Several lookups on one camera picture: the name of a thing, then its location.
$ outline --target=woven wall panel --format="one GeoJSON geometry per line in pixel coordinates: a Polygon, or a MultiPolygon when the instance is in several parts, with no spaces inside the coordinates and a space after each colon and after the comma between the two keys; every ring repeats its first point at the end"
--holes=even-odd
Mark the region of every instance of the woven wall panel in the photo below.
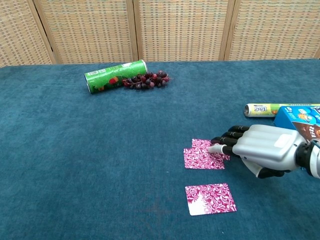
{"type": "Polygon", "coordinates": [[[227,7],[228,0],[135,1],[139,58],[218,60],[227,7]]]}
{"type": "Polygon", "coordinates": [[[126,0],[35,0],[60,63],[136,60],[134,10],[126,0]]]}
{"type": "Polygon", "coordinates": [[[241,0],[227,59],[314,58],[319,14],[319,0],[241,0]]]}
{"type": "Polygon", "coordinates": [[[0,67],[52,64],[26,0],[0,1],[0,31],[0,67]]]}

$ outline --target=card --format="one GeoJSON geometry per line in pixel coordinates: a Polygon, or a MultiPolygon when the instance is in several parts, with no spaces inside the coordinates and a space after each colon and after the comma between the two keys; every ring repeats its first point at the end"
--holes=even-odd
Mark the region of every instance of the card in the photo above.
{"type": "MultiPolygon", "coordinates": [[[[192,139],[192,147],[193,148],[201,148],[201,149],[207,149],[210,146],[212,146],[210,140],[206,140],[206,139],[197,139],[197,138],[193,138],[192,139]]],[[[230,160],[230,156],[229,155],[225,155],[225,154],[219,154],[219,153],[214,153],[216,156],[219,156],[220,158],[224,159],[224,160],[230,160]]]]}
{"type": "Polygon", "coordinates": [[[236,204],[227,183],[185,187],[191,216],[236,212],[236,204]]]}
{"type": "Polygon", "coordinates": [[[207,148],[185,148],[183,155],[186,169],[225,169],[223,157],[209,153],[207,148]]]}

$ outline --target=blue carpet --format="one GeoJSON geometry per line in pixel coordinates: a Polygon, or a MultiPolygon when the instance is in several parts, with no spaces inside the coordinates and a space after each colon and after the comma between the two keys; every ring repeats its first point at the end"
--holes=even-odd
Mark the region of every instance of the blue carpet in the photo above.
{"type": "Polygon", "coordinates": [[[147,62],[166,88],[90,94],[115,64],[0,68],[1,240],[318,239],[320,180],[185,169],[183,148],[246,118],[247,103],[319,102],[320,61],[147,62]],[[185,186],[227,183],[237,212],[190,216],[185,186]]]}

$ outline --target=white robotic palm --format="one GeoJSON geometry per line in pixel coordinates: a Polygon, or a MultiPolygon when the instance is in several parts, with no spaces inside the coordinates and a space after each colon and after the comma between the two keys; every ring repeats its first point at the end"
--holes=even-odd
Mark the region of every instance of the white robotic palm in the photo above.
{"type": "Polygon", "coordinates": [[[257,178],[282,177],[299,167],[320,178],[320,148],[296,130],[255,124],[233,126],[211,140],[210,153],[240,157],[257,178]]]}

